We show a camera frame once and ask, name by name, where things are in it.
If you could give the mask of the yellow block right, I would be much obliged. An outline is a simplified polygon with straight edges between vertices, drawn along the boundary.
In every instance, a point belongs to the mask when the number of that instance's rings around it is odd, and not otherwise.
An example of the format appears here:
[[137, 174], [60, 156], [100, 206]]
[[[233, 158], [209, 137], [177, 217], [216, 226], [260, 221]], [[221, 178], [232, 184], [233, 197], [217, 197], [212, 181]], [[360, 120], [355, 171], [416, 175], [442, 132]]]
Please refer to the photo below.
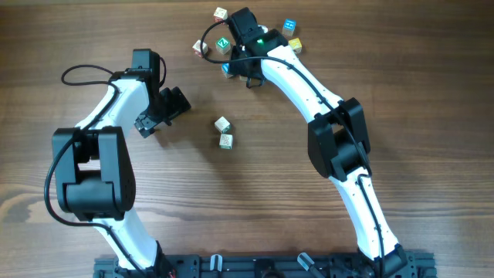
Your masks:
[[289, 45], [295, 54], [299, 54], [302, 52], [303, 45], [299, 38], [291, 39], [289, 41]]

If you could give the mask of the green V block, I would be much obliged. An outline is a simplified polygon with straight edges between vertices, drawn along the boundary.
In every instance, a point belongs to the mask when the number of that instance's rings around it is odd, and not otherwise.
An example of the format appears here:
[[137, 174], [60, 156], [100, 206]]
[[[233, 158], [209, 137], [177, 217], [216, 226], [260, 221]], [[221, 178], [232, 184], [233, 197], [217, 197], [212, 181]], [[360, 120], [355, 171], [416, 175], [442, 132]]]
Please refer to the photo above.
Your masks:
[[221, 134], [226, 134], [231, 129], [231, 123], [225, 117], [218, 118], [214, 126]]

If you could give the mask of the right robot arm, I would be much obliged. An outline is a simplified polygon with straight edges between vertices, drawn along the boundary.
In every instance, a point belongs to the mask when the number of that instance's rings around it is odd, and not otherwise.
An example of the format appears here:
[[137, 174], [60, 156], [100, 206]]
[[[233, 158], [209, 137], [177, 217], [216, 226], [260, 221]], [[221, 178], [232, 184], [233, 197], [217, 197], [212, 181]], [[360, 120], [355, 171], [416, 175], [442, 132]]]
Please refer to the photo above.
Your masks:
[[335, 184], [349, 212], [366, 274], [391, 277], [406, 265], [374, 192], [368, 161], [370, 142], [363, 107], [329, 91], [300, 62], [286, 38], [265, 30], [248, 8], [227, 19], [235, 40], [229, 68], [249, 80], [274, 83], [308, 124], [313, 167]]

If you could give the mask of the white block red side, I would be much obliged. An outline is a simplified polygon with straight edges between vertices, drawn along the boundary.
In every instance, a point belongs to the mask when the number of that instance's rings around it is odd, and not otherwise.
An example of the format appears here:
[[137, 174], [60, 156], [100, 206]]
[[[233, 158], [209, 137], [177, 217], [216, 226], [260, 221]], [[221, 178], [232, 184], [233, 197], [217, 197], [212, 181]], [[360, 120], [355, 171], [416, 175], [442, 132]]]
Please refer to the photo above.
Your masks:
[[192, 46], [195, 55], [203, 58], [208, 53], [208, 45], [200, 39]]

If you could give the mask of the blue top block right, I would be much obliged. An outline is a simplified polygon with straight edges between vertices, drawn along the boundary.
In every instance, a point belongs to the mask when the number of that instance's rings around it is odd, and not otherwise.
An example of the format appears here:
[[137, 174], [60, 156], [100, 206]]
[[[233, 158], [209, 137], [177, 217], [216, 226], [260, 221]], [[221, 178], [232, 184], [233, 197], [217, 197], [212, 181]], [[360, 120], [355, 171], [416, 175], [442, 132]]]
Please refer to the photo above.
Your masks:
[[293, 19], [286, 19], [283, 24], [282, 34], [285, 36], [293, 36], [296, 28], [296, 21]]

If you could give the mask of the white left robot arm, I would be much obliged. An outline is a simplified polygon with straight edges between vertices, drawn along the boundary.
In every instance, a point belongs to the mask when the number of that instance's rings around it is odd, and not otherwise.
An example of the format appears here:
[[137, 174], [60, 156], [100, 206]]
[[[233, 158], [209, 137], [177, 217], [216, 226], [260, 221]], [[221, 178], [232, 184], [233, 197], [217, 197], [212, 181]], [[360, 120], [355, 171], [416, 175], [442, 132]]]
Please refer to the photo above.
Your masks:
[[131, 128], [149, 137], [157, 125], [170, 125], [190, 109], [178, 87], [163, 86], [165, 77], [161, 56], [135, 49], [131, 66], [105, 81], [108, 91], [92, 113], [52, 136], [44, 189], [49, 214], [64, 225], [94, 227], [116, 254], [95, 260], [95, 277], [175, 275], [134, 209], [136, 181], [126, 144]]

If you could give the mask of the green Z block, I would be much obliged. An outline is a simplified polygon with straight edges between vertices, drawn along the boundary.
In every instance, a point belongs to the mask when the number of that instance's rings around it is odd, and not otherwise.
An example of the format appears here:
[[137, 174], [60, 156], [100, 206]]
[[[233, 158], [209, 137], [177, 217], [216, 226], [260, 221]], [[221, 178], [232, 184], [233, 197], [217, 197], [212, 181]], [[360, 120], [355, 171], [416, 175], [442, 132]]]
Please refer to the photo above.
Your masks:
[[222, 55], [226, 55], [232, 48], [232, 45], [228, 39], [221, 37], [216, 41], [215, 47]]

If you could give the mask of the blue L block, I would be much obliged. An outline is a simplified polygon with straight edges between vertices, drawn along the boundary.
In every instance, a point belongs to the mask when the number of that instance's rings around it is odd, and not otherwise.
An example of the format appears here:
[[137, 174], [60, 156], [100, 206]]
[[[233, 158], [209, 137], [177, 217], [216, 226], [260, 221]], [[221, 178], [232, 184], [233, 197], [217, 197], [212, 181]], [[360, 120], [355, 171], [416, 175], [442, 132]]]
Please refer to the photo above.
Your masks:
[[234, 74], [231, 74], [229, 72], [229, 64], [227, 64], [227, 63], [222, 64], [222, 73], [225, 76], [225, 78], [227, 78], [227, 79], [234, 76]]

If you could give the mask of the green-edged wooden block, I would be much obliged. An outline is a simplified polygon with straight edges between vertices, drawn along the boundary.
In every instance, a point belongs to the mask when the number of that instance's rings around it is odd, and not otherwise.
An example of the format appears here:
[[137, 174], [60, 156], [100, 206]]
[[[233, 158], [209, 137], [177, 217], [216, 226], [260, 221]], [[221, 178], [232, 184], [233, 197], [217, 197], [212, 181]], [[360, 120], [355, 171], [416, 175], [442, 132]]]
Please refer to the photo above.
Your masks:
[[233, 136], [231, 134], [221, 134], [219, 147], [222, 149], [232, 149]]

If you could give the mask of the red-sided block far back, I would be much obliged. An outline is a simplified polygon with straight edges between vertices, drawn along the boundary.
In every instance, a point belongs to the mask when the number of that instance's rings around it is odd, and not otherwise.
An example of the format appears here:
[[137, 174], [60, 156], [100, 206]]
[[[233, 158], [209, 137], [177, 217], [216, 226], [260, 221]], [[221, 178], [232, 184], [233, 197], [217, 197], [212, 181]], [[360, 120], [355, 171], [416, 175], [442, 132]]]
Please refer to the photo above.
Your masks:
[[225, 23], [227, 18], [228, 18], [228, 11], [224, 8], [217, 7], [213, 14], [213, 19], [215, 20], [215, 22]]

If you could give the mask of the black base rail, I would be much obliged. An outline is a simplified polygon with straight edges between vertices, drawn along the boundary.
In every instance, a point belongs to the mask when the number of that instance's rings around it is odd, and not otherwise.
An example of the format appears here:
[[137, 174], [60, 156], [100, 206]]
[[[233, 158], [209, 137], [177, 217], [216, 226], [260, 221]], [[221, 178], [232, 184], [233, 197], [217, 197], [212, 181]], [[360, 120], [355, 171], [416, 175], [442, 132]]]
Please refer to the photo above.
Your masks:
[[[295, 256], [199, 256], [175, 255], [165, 259], [172, 265], [169, 277], [314, 277]], [[371, 266], [356, 253], [333, 253], [312, 256], [314, 270], [325, 277], [374, 277]], [[406, 252], [404, 266], [392, 273], [400, 278], [437, 278], [438, 271], [431, 253]]]

